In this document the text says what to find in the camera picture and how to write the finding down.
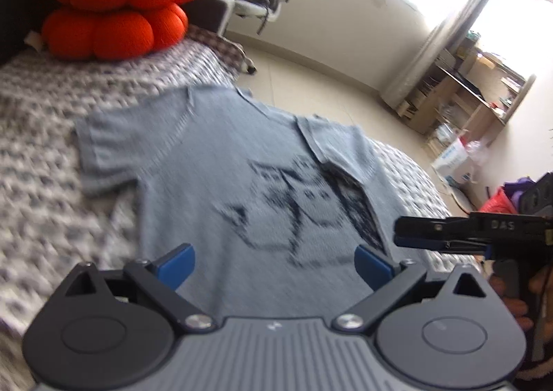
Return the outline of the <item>person's right hand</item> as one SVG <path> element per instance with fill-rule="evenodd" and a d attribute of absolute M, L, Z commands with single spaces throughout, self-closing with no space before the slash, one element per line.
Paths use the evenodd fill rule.
<path fill-rule="evenodd" d="M 488 278 L 490 286 L 499 295 L 509 312 L 516 318 L 516 322 L 520 325 L 523 331 L 528 331 L 532 328 L 532 319 L 527 317 L 528 306 L 520 299 L 506 296 L 506 286 L 503 280 L 495 274 Z M 546 267 L 542 269 L 529 281 L 529 290 L 532 293 L 540 295 L 545 292 L 545 341 L 552 341 L 552 273 Z"/>

